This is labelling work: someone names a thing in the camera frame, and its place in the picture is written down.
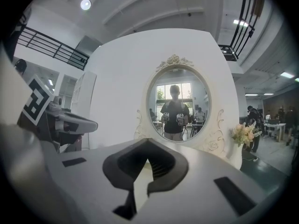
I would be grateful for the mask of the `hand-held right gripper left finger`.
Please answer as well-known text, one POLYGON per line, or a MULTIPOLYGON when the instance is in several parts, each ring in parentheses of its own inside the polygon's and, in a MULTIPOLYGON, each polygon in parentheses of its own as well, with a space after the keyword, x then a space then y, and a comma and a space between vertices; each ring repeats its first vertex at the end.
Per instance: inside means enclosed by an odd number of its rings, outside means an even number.
POLYGON ((108 156, 102 165, 102 170, 110 183, 118 189, 126 190, 128 196, 123 205, 116 207, 113 213, 131 220, 137 214, 134 182, 142 171, 147 155, 145 150, 148 139, 141 139, 128 147, 108 156))

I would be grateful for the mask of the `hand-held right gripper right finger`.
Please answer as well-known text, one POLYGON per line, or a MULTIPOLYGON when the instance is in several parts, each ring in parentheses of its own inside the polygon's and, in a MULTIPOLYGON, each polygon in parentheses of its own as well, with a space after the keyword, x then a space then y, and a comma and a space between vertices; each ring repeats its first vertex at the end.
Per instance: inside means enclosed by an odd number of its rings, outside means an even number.
POLYGON ((147 187, 149 196, 173 190, 189 170, 189 163, 182 154, 154 139, 148 139, 146 143, 146 156, 153 175, 153 181, 147 187))

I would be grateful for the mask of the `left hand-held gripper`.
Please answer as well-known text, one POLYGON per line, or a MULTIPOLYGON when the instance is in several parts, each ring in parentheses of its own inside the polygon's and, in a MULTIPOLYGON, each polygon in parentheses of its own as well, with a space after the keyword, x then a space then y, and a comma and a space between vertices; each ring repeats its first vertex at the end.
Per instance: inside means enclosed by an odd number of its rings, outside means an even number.
POLYGON ((76 145, 86 133, 97 130, 95 121, 78 116, 61 107, 62 99, 34 75, 28 82, 32 90, 18 124, 39 140, 51 143, 59 153, 61 146, 76 145))

